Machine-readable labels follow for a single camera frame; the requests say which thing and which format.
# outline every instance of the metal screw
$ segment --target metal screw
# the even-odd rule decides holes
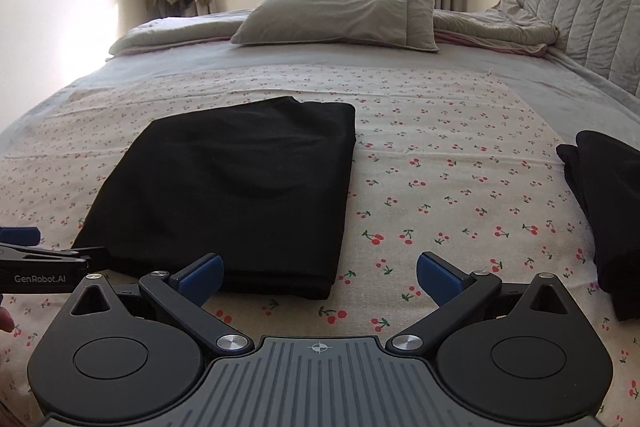
[[[238,349],[242,349],[249,344],[249,340],[242,335],[223,335],[216,342],[217,346],[220,349],[224,349],[225,351],[237,351]]]
[[[413,351],[422,346],[422,339],[415,335],[398,335],[391,341],[392,346],[403,351]]]

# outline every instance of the cherry pattern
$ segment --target cherry pattern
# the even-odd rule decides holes
[[[422,295],[422,292],[420,290],[416,290],[415,286],[413,285],[409,286],[407,290],[408,291],[406,293],[403,293],[401,295],[402,300],[405,302],[409,302],[409,299],[414,299]]]
[[[328,324],[335,324],[337,319],[344,319],[347,316],[347,312],[345,310],[324,309],[324,306],[320,306],[318,316],[325,317]]]
[[[373,330],[376,333],[380,333],[380,331],[382,331],[382,328],[387,328],[391,325],[389,321],[386,320],[385,317],[380,317],[380,318],[373,317],[371,319],[371,324],[373,324],[374,326]]]
[[[205,308],[253,338],[264,333],[260,325],[266,320],[270,333],[295,336],[308,335],[315,327],[310,321],[320,320],[336,335],[373,329],[384,343],[435,309],[415,285],[420,251],[433,250],[460,267],[476,250],[484,251],[485,266],[473,269],[508,281],[542,271],[570,276],[572,295],[612,358],[622,359],[622,349],[629,353],[626,362],[616,363],[598,418],[612,427],[622,423],[616,415],[625,417],[622,425],[634,416],[629,403],[639,402],[628,391],[632,379],[640,381],[640,328],[623,329],[615,319],[600,323],[603,315],[612,317],[610,301],[594,282],[593,263],[583,261],[593,258],[593,241],[557,175],[563,168],[555,153],[561,139],[495,74],[306,65],[172,74],[163,68],[162,75],[73,92],[34,123],[12,145],[12,154],[0,157],[0,223],[33,223],[42,231],[41,247],[69,248],[104,180],[158,118],[281,94],[300,102],[351,103],[356,146],[342,252],[331,296],[322,303],[331,312],[318,317],[317,304],[286,296],[276,297],[274,305],[264,296],[226,294],[214,295]],[[478,249],[469,250],[470,242]],[[33,414],[33,397],[24,394],[25,360],[63,302],[63,296],[4,296],[2,305],[19,326],[4,340],[0,397],[23,404],[12,412],[26,427],[40,418]]]
[[[370,240],[372,245],[379,245],[385,240],[385,237],[379,233],[369,233],[367,230],[362,232],[362,235]]]
[[[502,268],[502,261],[496,261],[495,259],[489,259],[489,263],[492,264],[491,271],[498,273]]]
[[[273,311],[279,306],[280,304],[275,300],[275,299],[270,299],[270,301],[267,304],[263,304],[262,306],[260,306],[260,311],[262,312],[263,315],[269,317],[270,315],[273,314]]]
[[[638,398],[638,384],[635,380],[630,383],[629,396],[633,397],[634,400]]]
[[[413,241],[411,239],[411,233],[413,232],[413,230],[411,229],[404,229],[402,230],[402,233],[400,235],[398,235],[398,237],[400,239],[404,240],[404,244],[405,245],[412,245]]]
[[[347,272],[343,273],[342,275],[338,275],[338,281],[342,281],[346,285],[350,285],[352,277],[357,277],[356,272],[354,272],[353,270],[347,270]]]

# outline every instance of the crosshair marking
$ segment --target crosshair marking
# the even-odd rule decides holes
[[[322,353],[323,351],[326,351],[327,349],[331,349],[331,346],[327,346],[326,344],[323,344],[322,342],[318,342],[315,343],[313,346],[309,346],[311,349],[313,349],[316,353]]]

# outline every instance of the folded black cloth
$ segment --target folded black cloth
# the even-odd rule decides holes
[[[618,320],[640,318],[640,151],[595,131],[556,148],[595,242],[598,285]]]
[[[326,299],[354,117],[347,103],[284,96],[153,121],[105,180],[74,248],[107,247],[109,268],[134,277],[214,252],[222,291]]]

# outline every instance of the ribbed gray plate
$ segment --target ribbed gray plate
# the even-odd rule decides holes
[[[43,427],[63,425],[48,420]],[[460,407],[420,360],[373,338],[267,337],[245,357],[219,359],[183,403],[139,427],[497,427]],[[574,427],[595,427],[583,419]]]

